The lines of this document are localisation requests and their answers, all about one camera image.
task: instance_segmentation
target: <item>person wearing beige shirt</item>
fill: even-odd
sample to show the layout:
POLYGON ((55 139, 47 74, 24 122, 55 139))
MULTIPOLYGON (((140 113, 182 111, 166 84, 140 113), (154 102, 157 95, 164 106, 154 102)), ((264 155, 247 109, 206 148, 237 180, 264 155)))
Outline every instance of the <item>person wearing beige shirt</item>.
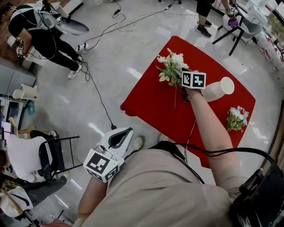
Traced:
MULTIPOLYGON (((231 139, 206 100, 187 89, 208 151, 232 148, 231 139)), ((91 178, 74 227, 229 227, 232 202, 247 180, 236 153, 209 157, 216 186, 197 177, 168 151, 155 147, 132 154, 109 187, 91 178)))

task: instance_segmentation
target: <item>red table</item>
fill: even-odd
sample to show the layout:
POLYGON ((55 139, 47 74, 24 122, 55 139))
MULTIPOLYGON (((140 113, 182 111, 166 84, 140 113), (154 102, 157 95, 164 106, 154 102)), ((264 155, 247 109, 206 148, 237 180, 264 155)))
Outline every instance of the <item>red table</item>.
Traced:
MULTIPOLYGON (((160 52, 161 56, 169 54, 167 48, 177 54, 183 53, 184 63, 187 63, 191 70, 205 72, 207 85, 220 81, 225 76, 231 78, 235 85, 234 93, 209 102, 209 105, 225 128, 227 128, 227 111, 230 107, 245 108, 249 112, 249 122, 255 98, 233 75, 207 54, 177 36, 173 36, 168 41, 160 52)), ((178 87, 176 109, 174 109, 174 86, 169 86, 167 82, 159 82, 160 71, 156 65, 164 68, 163 64, 155 59, 120 108, 129 116, 140 117, 172 140, 186 143, 195 121, 191 104, 184 103, 181 89, 178 87)), ((243 132, 229 133, 234 147, 240 143, 246 126, 243 130, 243 132)), ((197 125, 193 129, 189 143, 204 149, 197 125)), ((191 152, 200 158, 203 167, 209 168, 205 154, 195 150, 191 152)))

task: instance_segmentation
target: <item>glossy concrete floor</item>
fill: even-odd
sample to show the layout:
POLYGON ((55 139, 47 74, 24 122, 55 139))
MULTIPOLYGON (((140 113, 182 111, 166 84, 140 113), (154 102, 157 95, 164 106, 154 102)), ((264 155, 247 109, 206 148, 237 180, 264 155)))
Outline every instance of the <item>glossy concrete floor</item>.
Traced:
MULTIPOLYGON (((119 3, 122 7, 121 13, 130 19, 144 13, 161 11, 171 1, 159 3, 156 0, 120 0, 119 3)), ((118 5, 115 3, 101 3, 96 6, 90 0, 85 1, 73 18, 86 24, 90 32, 81 36, 64 35, 62 39, 75 48, 86 39, 100 35, 109 25, 123 19, 123 16, 112 18, 117 9, 118 5)), ((267 151, 277 125, 282 100, 272 79, 271 66, 253 43, 247 46, 241 41, 231 57, 228 53, 233 46, 232 37, 212 45, 215 38, 224 33, 222 30, 217 33, 221 16, 215 12, 210 13, 209 20, 213 26, 209 28, 212 37, 208 39, 195 31, 195 10, 194 0, 183 0, 182 5, 175 3, 166 11, 173 14, 160 13, 148 17, 139 21, 136 30, 132 32, 114 31, 107 34, 96 50, 83 55, 89 63, 89 70, 113 123, 117 127, 132 127, 134 136, 145 136, 146 148, 157 142, 160 133, 156 129, 138 117, 126 116, 119 107, 170 37, 177 35, 218 61, 255 97, 256 105, 253 113, 250 113, 252 117, 239 146, 267 151)), ((89 45, 94 45, 96 41, 89 42, 89 45)), ((32 123, 37 129, 55 129, 61 137, 79 135, 80 138, 73 141, 73 151, 78 163, 85 160, 90 148, 94 148, 104 133, 110 130, 110 122, 94 84, 85 80, 83 72, 73 80, 68 80, 68 73, 68 69, 51 62, 47 62, 37 72, 40 101, 35 105, 34 116, 24 116, 23 128, 32 123)), ((63 144, 63 150, 67 166, 70 166, 68 143, 63 144)), ((247 176, 263 160, 257 155, 246 153, 239 153, 238 157, 247 176)), ((211 171, 202 168, 196 156, 188 152, 188 159, 189 164, 200 173, 205 182, 214 183, 211 171)), ((80 198, 90 177, 83 168, 78 168, 71 171, 71 178, 67 186, 34 209, 33 218, 49 222, 50 215, 57 216, 64 209, 65 216, 71 221, 75 220, 80 198)))

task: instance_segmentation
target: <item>purple cloth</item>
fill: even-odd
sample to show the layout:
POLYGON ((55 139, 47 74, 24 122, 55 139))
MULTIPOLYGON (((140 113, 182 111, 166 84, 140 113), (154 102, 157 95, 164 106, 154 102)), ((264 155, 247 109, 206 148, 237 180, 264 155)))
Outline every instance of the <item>purple cloth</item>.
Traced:
POLYGON ((231 26, 231 28, 234 28, 234 27, 238 26, 239 23, 238 23, 237 19, 229 19, 228 25, 231 26))

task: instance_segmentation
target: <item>white vase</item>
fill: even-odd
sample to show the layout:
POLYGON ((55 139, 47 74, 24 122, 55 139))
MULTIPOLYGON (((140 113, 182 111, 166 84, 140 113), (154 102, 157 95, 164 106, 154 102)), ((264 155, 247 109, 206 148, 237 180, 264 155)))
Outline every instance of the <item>white vase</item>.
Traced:
POLYGON ((206 86, 202 90, 202 94, 207 102, 211 102, 223 97, 225 94, 232 94, 234 90, 234 82, 229 77, 223 77, 221 81, 206 86))

